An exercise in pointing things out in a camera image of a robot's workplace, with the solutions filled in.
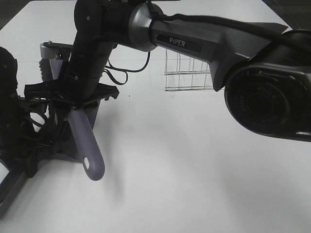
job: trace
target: white tabletop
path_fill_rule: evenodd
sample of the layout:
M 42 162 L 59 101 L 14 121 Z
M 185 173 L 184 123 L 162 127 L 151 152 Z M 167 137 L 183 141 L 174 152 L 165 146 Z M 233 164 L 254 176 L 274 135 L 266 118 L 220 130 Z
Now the white tabletop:
M 0 46 L 19 60 L 19 93 L 40 81 L 40 43 L 73 42 L 74 4 L 30 2 L 0 31 Z M 260 0 L 157 4 L 169 15 L 282 22 Z M 112 54 L 124 67 L 143 58 L 123 47 Z M 156 49 L 118 99 L 102 103 L 94 128 L 106 163 L 102 180 L 88 179 L 80 164 L 43 161 L 0 232 L 310 232 L 311 144 L 247 131 L 222 91 L 164 92 L 163 72 L 164 50 Z

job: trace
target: wire basket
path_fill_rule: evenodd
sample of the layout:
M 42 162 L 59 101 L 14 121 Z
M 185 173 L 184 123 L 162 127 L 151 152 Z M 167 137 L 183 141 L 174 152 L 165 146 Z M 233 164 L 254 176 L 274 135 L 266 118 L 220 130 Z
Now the wire basket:
M 165 90 L 212 90 L 209 65 L 177 52 L 165 53 Z

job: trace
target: white table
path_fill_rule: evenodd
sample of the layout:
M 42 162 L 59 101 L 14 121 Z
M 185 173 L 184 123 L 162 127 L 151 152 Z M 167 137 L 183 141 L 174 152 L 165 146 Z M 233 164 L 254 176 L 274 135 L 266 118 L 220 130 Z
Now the white table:
M 0 31 L 19 61 L 19 93 L 40 81 L 39 44 L 72 43 L 74 1 L 33 1 Z M 260 0 L 158 2 L 165 13 L 282 22 Z M 118 47 L 118 66 L 144 53 Z M 106 174 L 44 161 L 7 215 L 1 233 L 306 233 L 311 231 L 311 144 L 241 127 L 223 92 L 164 92 L 164 50 L 102 103 L 95 135 Z

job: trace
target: gray plastic handle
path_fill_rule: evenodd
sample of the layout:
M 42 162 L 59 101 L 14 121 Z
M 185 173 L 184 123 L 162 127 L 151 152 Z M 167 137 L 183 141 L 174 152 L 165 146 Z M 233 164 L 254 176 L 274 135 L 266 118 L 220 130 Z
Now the gray plastic handle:
M 84 108 L 72 109 L 68 121 L 87 176 L 94 181 L 100 180 L 105 173 L 105 164 Z

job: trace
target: robotic arm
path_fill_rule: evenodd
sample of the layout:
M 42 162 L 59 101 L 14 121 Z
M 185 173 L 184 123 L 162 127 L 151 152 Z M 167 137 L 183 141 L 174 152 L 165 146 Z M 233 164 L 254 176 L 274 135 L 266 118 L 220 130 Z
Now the robotic arm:
M 16 61 L 2 53 L 11 72 L 3 73 L 10 89 L 0 94 L 1 108 L 12 117 L 0 125 L 0 159 L 10 169 L 0 185 L 0 216 L 42 159 L 80 162 L 92 180 L 103 177 L 92 127 L 100 100 L 119 94 L 115 86 L 99 83 L 117 44 L 147 52 L 160 46 L 206 61 L 214 90 L 225 86 L 228 109 L 242 126 L 265 136 L 311 141 L 309 31 L 282 35 L 287 27 L 276 23 L 168 17 L 146 0 L 78 0 L 74 19 L 72 46 L 41 45 L 53 80 L 25 86 L 25 98 L 16 95 Z M 37 133 L 30 112 L 45 119 Z

